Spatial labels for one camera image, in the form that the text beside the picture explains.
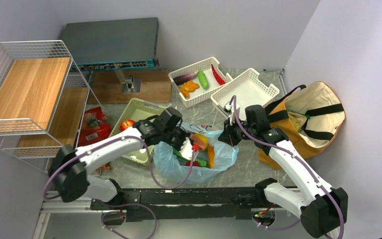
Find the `yellow tote bag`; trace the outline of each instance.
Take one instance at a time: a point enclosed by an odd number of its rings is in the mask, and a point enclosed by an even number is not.
[[[321,153],[336,137],[345,111],[337,95],[324,82],[301,85],[265,107],[271,127],[279,127],[304,158]],[[261,149],[258,159],[279,170],[281,167]]]

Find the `wooden board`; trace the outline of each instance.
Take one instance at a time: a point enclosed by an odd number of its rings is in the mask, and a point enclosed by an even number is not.
[[[46,129],[69,65],[69,57],[15,60],[0,87],[0,119],[30,118]]]
[[[113,71],[96,72],[92,90],[102,104],[128,103],[132,98],[154,103],[171,101],[172,85],[169,71],[124,71],[125,76],[141,79],[139,93],[122,93],[122,84]],[[97,104],[94,97],[89,97],[89,104]]]
[[[63,145],[74,146],[80,120],[83,116],[88,88],[64,88],[56,108],[49,133]],[[59,146],[46,134],[24,135],[18,147]]]

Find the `white wall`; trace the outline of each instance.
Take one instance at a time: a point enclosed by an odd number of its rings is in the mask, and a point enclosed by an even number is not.
[[[349,194],[344,238],[382,237],[382,1],[322,0],[286,65],[288,89],[324,81],[347,120],[313,159]]]
[[[57,39],[61,29],[48,0],[0,0],[0,41]],[[32,237],[46,178],[0,151],[0,239]]]
[[[51,2],[63,23],[158,17],[162,67],[215,56],[226,67],[282,69],[319,0]]]

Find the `red chili pepper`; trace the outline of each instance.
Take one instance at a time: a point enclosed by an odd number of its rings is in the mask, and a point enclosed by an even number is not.
[[[191,165],[191,161],[188,161],[185,163],[185,166],[190,166]],[[192,162],[192,166],[193,167],[200,167],[200,164],[198,162]]]
[[[226,84],[226,82],[219,76],[219,74],[218,74],[218,73],[216,72],[216,70],[214,69],[213,64],[211,65],[211,70],[213,71],[214,78],[215,78],[216,81],[219,83],[219,85],[224,85],[224,84]]]

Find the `gray marble table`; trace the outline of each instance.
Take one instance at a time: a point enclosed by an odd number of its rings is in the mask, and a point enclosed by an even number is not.
[[[233,78],[244,72],[245,69],[228,69]],[[285,88],[282,80],[279,78],[279,72],[263,72],[262,82],[267,86],[274,84],[281,91],[278,98],[284,95]],[[121,116],[127,104],[107,104],[103,105],[104,111],[109,116],[109,121],[113,127]],[[223,127],[225,118],[215,109],[211,100],[207,100],[190,108],[185,108],[179,95],[172,90],[172,100],[170,103],[162,104],[178,109],[184,122],[193,124],[211,124],[213,127]],[[96,105],[87,105],[88,109]],[[274,170],[261,163],[258,158],[258,148],[251,141],[242,141],[239,143],[238,159],[235,165],[221,172],[211,182],[203,184],[184,184],[181,188],[202,188],[202,187],[253,187],[256,183],[266,179],[275,178],[284,186],[295,186],[288,175],[283,170]],[[113,167],[110,171],[103,171],[101,178],[113,178],[122,188],[158,188],[151,178],[149,168],[131,162],[128,159],[116,159],[111,162]],[[154,169],[156,178],[163,185],[174,185],[160,175]]]

